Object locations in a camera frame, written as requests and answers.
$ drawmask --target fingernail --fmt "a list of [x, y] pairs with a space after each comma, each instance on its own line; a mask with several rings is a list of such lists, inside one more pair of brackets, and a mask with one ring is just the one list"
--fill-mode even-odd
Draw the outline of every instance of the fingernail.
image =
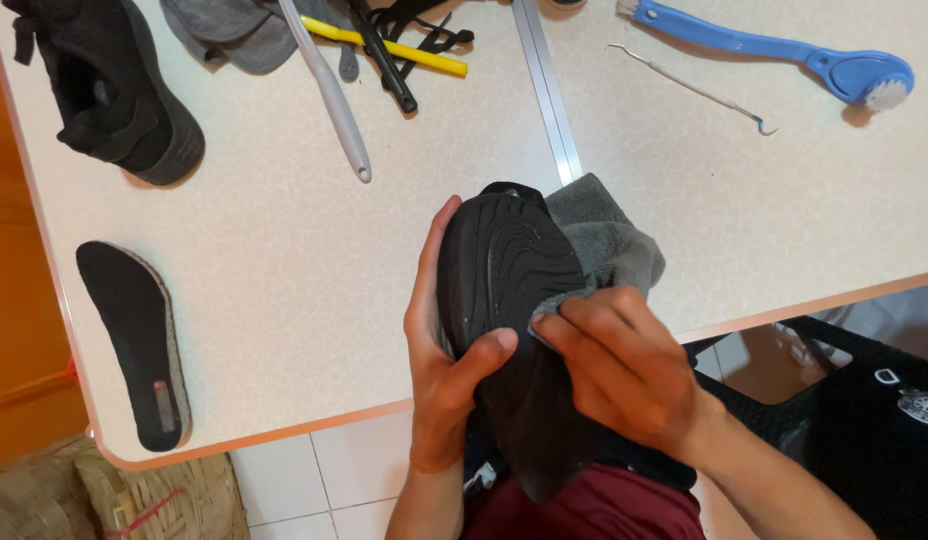
[[497, 343], [504, 349], [513, 349], [518, 346], [518, 335], [514, 331], [499, 331], [497, 333]]

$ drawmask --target forearm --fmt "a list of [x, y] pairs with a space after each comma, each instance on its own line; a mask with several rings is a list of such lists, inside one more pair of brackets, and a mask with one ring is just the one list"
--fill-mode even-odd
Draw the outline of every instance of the forearm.
[[464, 525], [464, 460], [434, 474], [411, 467], [385, 540], [456, 540]]
[[876, 538], [826, 485], [730, 414], [705, 426], [708, 442], [688, 464], [720, 487], [762, 540]]

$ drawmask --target blue handle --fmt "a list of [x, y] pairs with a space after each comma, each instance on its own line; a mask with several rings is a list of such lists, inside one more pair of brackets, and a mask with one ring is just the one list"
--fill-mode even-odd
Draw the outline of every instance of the blue handle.
[[632, 18], [681, 40], [734, 53], [762, 55], [804, 63], [817, 50], [809, 43], [731, 30], [652, 0], [640, 0]]

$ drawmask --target orange wall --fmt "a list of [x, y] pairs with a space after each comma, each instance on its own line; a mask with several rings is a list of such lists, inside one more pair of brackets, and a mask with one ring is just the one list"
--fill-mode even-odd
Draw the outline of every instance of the orange wall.
[[[70, 356], [57, 295], [0, 87], [0, 393], [60, 372]], [[67, 379], [0, 405], [0, 463], [81, 432]]]

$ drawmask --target maroon shirt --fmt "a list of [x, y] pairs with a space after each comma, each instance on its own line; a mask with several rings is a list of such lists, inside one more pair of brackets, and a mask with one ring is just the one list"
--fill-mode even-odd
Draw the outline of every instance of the maroon shirt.
[[507, 477], [468, 505], [461, 540], [705, 540], [700, 511], [689, 493], [592, 465], [539, 504]]

